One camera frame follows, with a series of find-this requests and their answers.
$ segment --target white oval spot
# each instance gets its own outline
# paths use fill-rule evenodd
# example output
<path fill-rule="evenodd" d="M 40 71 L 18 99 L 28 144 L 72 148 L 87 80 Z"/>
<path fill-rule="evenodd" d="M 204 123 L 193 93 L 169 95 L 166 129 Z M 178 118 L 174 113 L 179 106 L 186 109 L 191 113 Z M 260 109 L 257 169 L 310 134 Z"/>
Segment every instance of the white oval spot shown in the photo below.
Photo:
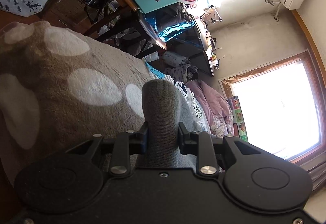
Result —
<path fill-rule="evenodd" d="M 140 117 L 144 118 L 141 104 L 141 89 L 135 84 L 129 84 L 126 87 L 126 97 L 131 109 Z"/>
<path fill-rule="evenodd" d="M 40 128 L 40 109 L 33 91 L 11 74 L 0 75 L 0 109 L 10 135 L 23 149 L 33 147 Z"/>
<path fill-rule="evenodd" d="M 19 23 L 16 27 L 10 29 L 4 34 L 4 42 L 6 44 L 15 44 L 23 39 L 30 37 L 34 33 L 33 24 L 27 25 Z"/>
<path fill-rule="evenodd" d="M 52 53 L 62 56 L 77 56 L 89 51 L 89 45 L 64 28 L 45 29 L 44 42 Z"/>
<path fill-rule="evenodd" d="M 121 92 L 104 74 L 93 69 L 80 68 L 73 71 L 68 78 L 71 93 L 86 104 L 104 106 L 118 103 Z"/>

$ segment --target pink comforter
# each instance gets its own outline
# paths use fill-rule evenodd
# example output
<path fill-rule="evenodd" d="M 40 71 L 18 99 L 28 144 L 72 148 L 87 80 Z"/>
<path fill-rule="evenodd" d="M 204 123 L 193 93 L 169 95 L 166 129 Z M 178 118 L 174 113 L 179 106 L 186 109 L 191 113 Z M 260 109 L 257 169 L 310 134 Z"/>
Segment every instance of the pink comforter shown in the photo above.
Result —
<path fill-rule="evenodd" d="M 228 127 L 228 133 L 233 134 L 233 118 L 228 102 L 216 90 L 208 86 L 203 81 L 189 81 L 186 84 L 201 104 L 208 124 L 214 125 L 214 119 L 224 118 Z"/>

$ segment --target wall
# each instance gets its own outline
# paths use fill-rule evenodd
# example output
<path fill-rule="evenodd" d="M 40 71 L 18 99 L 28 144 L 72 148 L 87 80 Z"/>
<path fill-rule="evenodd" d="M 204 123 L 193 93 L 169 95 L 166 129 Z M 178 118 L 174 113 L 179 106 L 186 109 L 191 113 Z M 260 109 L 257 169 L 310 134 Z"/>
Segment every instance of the wall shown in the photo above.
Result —
<path fill-rule="evenodd" d="M 326 0 L 304 0 L 298 12 L 326 65 Z"/>
<path fill-rule="evenodd" d="M 326 221 L 326 187 L 309 198 L 304 210 L 320 223 Z"/>
<path fill-rule="evenodd" d="M 211 32 L 217 40 L 220 60 L 215 81 L 244 73 L 299 54 L 309 46 L 298 23 L 288 10 L 279 21 L 272 14 L 250 18 Z"/>

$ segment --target bed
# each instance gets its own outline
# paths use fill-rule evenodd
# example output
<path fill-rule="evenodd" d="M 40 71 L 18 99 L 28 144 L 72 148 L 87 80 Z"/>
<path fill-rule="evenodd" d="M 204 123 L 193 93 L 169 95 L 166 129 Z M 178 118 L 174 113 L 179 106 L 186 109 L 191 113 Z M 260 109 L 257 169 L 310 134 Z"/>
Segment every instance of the bed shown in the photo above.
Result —
<path fill-rule="evenodd" d="M 150 80 L 173 84 L 194 122 L 211 132 L 188 84 L 119 49 L 46 21 L 11 23 L 0 44 L 0 158 L 12 184 L 22 168 L 53 152 L 138 130 L 141 89 Z"/>

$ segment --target silver bolt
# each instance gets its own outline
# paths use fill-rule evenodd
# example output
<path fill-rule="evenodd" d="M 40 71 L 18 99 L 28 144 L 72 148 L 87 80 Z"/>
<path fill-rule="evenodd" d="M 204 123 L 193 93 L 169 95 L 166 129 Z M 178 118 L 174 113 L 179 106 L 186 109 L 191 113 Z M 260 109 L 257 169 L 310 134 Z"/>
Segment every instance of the silver bolt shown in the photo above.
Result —
<path fill-rule="evenodd" d="M 297 218 L 297 219 L 293 220 L 292 224 L 304 224 L 304 220 Z"/>
<path fill-rule="evenodd" d="M 216 168 L 213 166 L 203 166 L 200 168 L 200 172 L 205 175 L 213 175 L 217 172 Z"/>
<path fill-rule="evenodd" d="M 124 166 L 113 166 L 111 172 L 115 175 L 122 175 L 127 172 L 127 168 Z"/>
<path fill-rule="evenodd" d="M 31 219 L 25 219 L 24 224 L 34 224 L 34 221 Z"/>
<path fill-rule="evenodd" d="M 166 177 L 168 177 L 169 175 L 168 175 L 167 173 L 165 173 L 165 172 L 162 172 L 162 173 L 159 174 L 159 176 L 161 176 L 161 177 L 163 177 L 163 178 L 166 178 Z"/>

